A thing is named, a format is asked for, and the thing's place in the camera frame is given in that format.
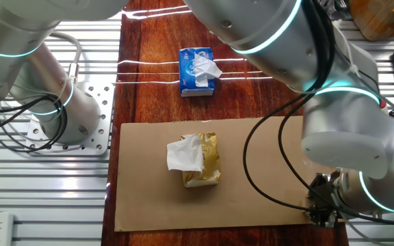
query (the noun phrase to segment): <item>reddish wood surface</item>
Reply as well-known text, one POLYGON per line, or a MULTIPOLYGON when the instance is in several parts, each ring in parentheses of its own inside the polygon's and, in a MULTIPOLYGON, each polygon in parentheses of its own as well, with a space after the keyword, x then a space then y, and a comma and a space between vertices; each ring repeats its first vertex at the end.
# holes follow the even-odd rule
POLYGON ((122 123, 262 117, 296 96, 209 33, 187 7, 159 10, 183 5, 181 0, 131 0, 124 9, 102 245, 348 245, 343 224, 337 229, 290 225, 114 232, 122 123), (211 97, 181 98, 175 83, 178 53, 188 47, 211 47, 224 72, 211 97))

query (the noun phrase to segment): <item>gold foil package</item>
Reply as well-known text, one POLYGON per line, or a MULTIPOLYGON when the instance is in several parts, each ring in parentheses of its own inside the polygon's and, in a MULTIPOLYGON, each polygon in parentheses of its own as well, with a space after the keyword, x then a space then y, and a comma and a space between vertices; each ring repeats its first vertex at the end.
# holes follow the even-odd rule
POLYGON ((185 187, 216 185, 221 176, 220 156, 217 151, 217 135, 215 133, 198 133, 202 142, 203 170, 201 172, 182 171, 185 187))

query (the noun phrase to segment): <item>tissue paper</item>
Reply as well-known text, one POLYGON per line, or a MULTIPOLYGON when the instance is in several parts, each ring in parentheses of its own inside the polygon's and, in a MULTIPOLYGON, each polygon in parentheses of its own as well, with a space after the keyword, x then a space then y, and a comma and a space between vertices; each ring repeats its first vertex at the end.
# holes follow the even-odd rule
POLYGON ((199 136, 186 135, 183 140, 167 145, 168 170, 203 170, 202 142, 199 136))
POLYGON ((188 48, 179 51, 181 96, 212 96, 214 78, 222 71, 212 61, 211 48, 188 48))
POLYGON ((194 53, 194 57, 197 87, 207 87, 208 79, 218 78, 222 75, 223 72, 217 67, 215 62, 197 53, 194 53))

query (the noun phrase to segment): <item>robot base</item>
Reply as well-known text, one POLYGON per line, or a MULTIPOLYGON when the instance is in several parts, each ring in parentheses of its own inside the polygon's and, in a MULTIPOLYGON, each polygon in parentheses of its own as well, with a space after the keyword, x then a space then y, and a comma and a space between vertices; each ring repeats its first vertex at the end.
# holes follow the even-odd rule
MULTIPOLYGON (((111 83, 79 83, 79 88, 91 94, 100 107, 100 121, 94 132, 78 144, 66 145, 55 143, 50 149, 30 153, 32 156, 101 156, 107 152, 111 130, 112 109, 114 106, 115 87, 111 83)), ((38 122, 31 120, 28 137, 48 139, 38 122)), ((45 141, 27 140, 25 145, 39 148, 45 141)))

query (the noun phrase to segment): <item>cardboard sheet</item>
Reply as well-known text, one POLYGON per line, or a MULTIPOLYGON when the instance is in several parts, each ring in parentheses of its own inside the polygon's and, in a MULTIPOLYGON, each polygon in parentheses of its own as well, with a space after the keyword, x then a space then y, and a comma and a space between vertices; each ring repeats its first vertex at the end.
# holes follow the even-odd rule
MULTIPOLYGON (((121 126, 115 231, 218 228, 308 223, 302 211, 259 195, 244 174, 242 154, 250 129, 259 119, 208 122, 133 123, 121 126), (181 135, 214 132, 218 136, 222 175, 219 184, 185 188, 180 171, 168 171, 167 144, 181 135)), ((272 117, 256 131, 248 167, 258 187, 272 197, 305 205, 307 190, 280 155, 277 132, 282 117, 272 117)), ((301 150, 302 117, 284 130, 285 152, 310 182, 330 167, 311 163, 301 150)))

